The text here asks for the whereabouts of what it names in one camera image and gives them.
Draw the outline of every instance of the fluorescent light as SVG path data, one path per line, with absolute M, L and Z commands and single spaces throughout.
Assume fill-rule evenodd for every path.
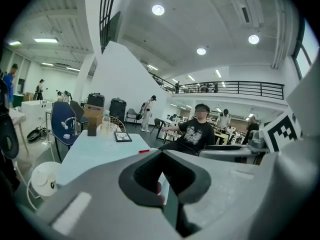
M 218 69 L 216 69 L 215 72 L 218 74 L 218 77 L 221 78 L 220 71 Z
M 58 43 L 56 38 L 35 38 L 34 41 L 37 43 Z
M 162 14 L 165 13 L 165 8 L 163 8 L 161 5 L 157 4 L 152 7 L 152 12 L 154 15 L 161 16 Z
M 259 37 L 256 36 L 255 34 L 249 36 L 249 43 L 252 45 L 256 45 L 259 43 Z
M 9 45 L 11 45 L 11 46 L 21 45 L 21 42 L 20 41 L 13 41 L 13 42 L 10 42 Z
M 192 81 L 196 81 L 191 75 L 188 75 L 188 77 L 189 77 Z
M 44 63 L 44 62 L 42 62 L 41 64 L 43 64 L 43 65 L 48 65 L 48 66 L 54 66 L 54 65 L 51 64 L 51 63 Z
M 148 65 L 147 67 L 148 67 L 149 69 L 151 69 L 151 70 L 156 70 L 156 71 L 158 71 L 158 69 L 157 69 L 156 67 L 154 67 L 154 66 Z
M 75 69 L 75 68 L 72 68 L 72 67 L 67 67 L 68 70 L 74 70 L 74 71 L 80 71 L 79 69 Z
M 205 55 L 206 54 L 206 49 L 204 48 L 199 48 L 198 50 L 196 50 L 196 52 L 199 54 L 199 55 Z

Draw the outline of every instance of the white dome light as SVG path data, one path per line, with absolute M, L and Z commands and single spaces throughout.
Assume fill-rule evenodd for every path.
M 249 43 L 253 44 L 253 45 L 256 45 L 257 43 L 259 43 L 259 37 L 256 36 L 255 34 L 250 35 L 249 36 Z
M 204 48 L 199 48 L 198 50 L 196 50 L 196 52 L 199 54 L 199 55 L 205 55 L 206 54 L 206 49 Z
M 153 14 L 160 16 L 165 13 L 165 9 L 161 5 L 155 5 L 152 7 Z

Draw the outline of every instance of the red object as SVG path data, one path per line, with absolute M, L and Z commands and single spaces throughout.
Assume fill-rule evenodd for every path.
M 143 154 L 143 153 L 146 153 L 146 152 L 150 152 L 150 149 L 140 150 L 140 151 L 139 151 L 139 154 Z

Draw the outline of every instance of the water bottle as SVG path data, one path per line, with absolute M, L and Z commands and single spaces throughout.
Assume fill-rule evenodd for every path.
M 106 110 L 104 117 L 102 118 L 102 125 L 101 125 L 101 135 L 107 136 L 109 134 L 109 126 L 110 126 L 110 111 Z

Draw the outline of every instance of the white round object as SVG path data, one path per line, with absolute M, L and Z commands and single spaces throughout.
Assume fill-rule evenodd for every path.
M 259 43 L 259 37 L 257 35 L 255 35 L 255 34 L 250 35 L 249 36 L 249 43 L 253 44 L 253 45 L 256 45 L 257 43 Z
M 160 16 L 165 13 L 165 9 L 161 5 L 155 5 L 152 7 L 153 14 Z
M 199 48 L 198 50 L 196 50 L 196 52 L 197 52 L 199 55 L 205 55 L 207 51 L 206 51 L 205 48 Z
M 52 196 L 57 191 L 56 175 L 60 166 L 60 163 L 50 161 L 39 164 L 33 170 L 31 184 L 42 199 Z

